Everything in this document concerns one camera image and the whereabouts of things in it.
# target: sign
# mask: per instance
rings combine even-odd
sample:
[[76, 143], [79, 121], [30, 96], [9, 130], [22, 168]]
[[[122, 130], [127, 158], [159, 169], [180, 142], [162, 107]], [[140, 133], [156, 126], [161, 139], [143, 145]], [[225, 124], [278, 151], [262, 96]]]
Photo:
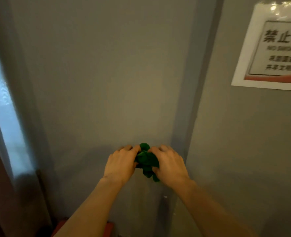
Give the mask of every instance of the sign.
[[272, 7], [280, 12], [284, 5], [258, 5], [262, 7], [255, 6], [232, 85], [291, 90], [291, 18], [271, 18]]

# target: green rag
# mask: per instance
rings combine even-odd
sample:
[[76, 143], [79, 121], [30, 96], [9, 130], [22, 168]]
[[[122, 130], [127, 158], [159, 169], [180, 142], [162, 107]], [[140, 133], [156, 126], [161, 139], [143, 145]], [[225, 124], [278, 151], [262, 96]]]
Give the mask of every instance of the green rag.
[[150, 149], [150, 146], [147, 143], [141, 143], [140, 144], [141, 151], [138, 152], [135, 162], [138, 162], [136, 168], [140, 168], [143, 170], [143, 174], [150, 178], [153, 176], [153, 180], [155, 182], [159, 182], [160, 180], [155, 175], [155, 173], [152, 171], [152, 166], [159, 167], [159, 161], [157, 157], [153, 154], [148, 152], [148, 149]]

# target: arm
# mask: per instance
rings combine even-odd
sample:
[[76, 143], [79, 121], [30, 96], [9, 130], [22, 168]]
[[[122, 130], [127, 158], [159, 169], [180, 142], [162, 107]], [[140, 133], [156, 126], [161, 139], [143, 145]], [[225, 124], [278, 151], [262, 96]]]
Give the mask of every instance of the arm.
[[171, 147], [152, 147], [149, 152], [160, 163], [160, 168], [153, 167], [153, 171], [183, 201], [204, 237], [257, 236], [189, 178], [183, 158]]
[[128, 145], [109, 156], [104, 177], [55, 237], [103, 236], [110, 208], [134, 173], [134, 159], [140, 150], [139, 145]]

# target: forearm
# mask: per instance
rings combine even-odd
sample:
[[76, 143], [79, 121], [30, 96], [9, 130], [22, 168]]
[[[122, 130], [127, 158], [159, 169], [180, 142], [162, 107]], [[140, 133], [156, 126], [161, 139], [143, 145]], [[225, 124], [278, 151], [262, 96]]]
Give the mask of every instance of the forearm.
[[55, 237], [102, 236], [109, 211], [121, 186], [120, 182], [102, 178]]
[[247, 226], [239, 223], [194, 181], [184, 180], [178, 183], [174, 190], [193, 216], [204, 237], [257, 236]]

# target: hand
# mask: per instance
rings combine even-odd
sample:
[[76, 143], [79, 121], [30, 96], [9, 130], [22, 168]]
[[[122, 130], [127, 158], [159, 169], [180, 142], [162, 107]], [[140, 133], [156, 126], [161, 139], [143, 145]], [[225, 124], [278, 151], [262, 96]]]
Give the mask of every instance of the hand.
[[190, 180], [183, 158], [170, 146], [161, 145], [159, 148], [151, 147], [152, 152], [158, 158], [160, 168], [152, 167], [152, 171], [165, 185], [175, 190], [178, 184]]
[[128, 182], [134, 173], [137, 163], [134, 162], [137, 153], [141, 151], [139, 145], [121, 147], [108, 157], [104, 178], [119, 181], [122, 186]]

